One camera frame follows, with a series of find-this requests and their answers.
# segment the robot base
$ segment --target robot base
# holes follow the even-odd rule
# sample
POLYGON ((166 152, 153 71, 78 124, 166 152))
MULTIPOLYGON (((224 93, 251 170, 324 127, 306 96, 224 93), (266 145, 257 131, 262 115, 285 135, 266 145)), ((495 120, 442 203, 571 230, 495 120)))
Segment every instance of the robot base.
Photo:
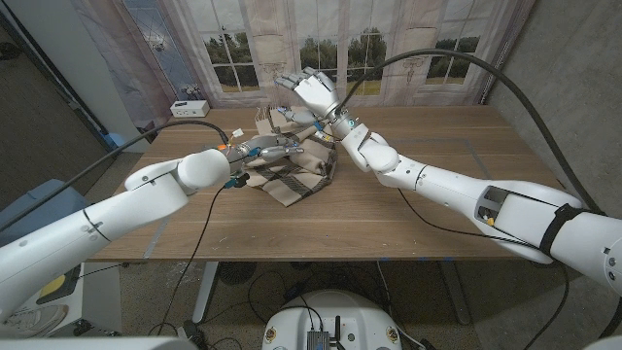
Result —
POLYGON ((346 350, 401 349, 396 323, 384 310, 368 299, 338 290, 315 291, 302 297, 322 317, 324 333, 319 332, 320 320, 313 311, 304 307, 287 308, 305 305, 302 298, 297 297, 285 304, 284 310, 270 318, 265 328, 261 349, 308 349, 308 344, 314 344, 313 349, 309 350, 328 350, 322 344, 324 341, 326 345, 329 338, 330 343, 334 342, 337 316, 340 317, 338 340, 346 350), (315 326, 314 332, 310 332, 311 318, 315 326))

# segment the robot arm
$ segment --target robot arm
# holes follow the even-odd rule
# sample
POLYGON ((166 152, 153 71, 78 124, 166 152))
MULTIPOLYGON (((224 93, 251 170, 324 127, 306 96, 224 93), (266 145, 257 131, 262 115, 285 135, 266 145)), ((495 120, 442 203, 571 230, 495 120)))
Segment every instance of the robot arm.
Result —
POLYGON ((328 118, 357 167, 372 171, 382 185, 414 191, 465 215, 486 235, 525 243, 496 241, 515 254, 537 263, 560 261, 622 295, 616 264, 622 221, 583 211, 577 198, 543 185, 474 179, 404 157, 347 110, 337 111, 336 90, 324 73, 307 67, 294 77, 276 83, 296 92, 319 119, 328 118))
POLYGON ((126 192, 0 248, 0 333, 2 322, 28 298, 113 240, 175 213, 198 190, 245 181, 240 169, 246 162, 301 151, 285 137, 261 136, 221 151, 153 164, 127 178, 126 192))

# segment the power strip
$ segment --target power strip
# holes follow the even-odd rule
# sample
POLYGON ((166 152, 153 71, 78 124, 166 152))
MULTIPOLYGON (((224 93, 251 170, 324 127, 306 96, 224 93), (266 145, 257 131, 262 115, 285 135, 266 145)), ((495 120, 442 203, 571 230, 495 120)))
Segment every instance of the power strip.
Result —
POLYGON ((175 101, 171 106, 173 117, 177 118, 205 117, 209 110, 207 101, 175 101))

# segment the table leg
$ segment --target table leg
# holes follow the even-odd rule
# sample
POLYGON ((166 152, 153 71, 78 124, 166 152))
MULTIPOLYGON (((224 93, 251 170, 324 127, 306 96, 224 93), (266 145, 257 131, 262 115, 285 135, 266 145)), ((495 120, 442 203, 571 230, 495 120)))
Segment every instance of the table leg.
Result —
POLYGON ((454 262, 439 262, 438 264, 443 275, 443 280, 445 281, 447 294, 456 312, 456 319, 458 323, 466 326, 470 324, 470 313, 468 312, 467 299, 465 298, 463 286, 460 283, 460 276, 458 275, 456 264, 454 262))
POLYGON ((205 263, 203 278, 201 279, 201 287, 198 290, 198 297, 196 297, 196 304, 194 305, 194 312, 192 313, 192 321, 195 323, 201 322, 207 311, 207 303, 210 299, 210 295, 212 295, 212 288, 214 286, 214 279, 216 278, 217 269, 218 262, 205 263))

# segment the brown checkered fabric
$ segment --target brown checkered fabric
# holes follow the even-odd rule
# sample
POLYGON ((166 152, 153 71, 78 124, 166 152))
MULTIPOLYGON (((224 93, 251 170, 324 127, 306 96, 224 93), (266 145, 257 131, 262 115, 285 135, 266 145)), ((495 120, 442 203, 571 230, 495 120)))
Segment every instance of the brown checkered fabric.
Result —
MULTIPOLYGON (((276 110, 266 112, 265 116, 258 114, 256 124, 259 135, 290 137, 298 142, 304 153, 269 164, 261 159, 247 164, 246 171, 251 176, 248 186, 270 193, 287 207, 330 184, 337 163, 337 151, 331 137, 318 133, 315 126, 300 127, 287 122, 276 110)), ((327 133, 332 133, 329 125, 321 125, 327 133)))

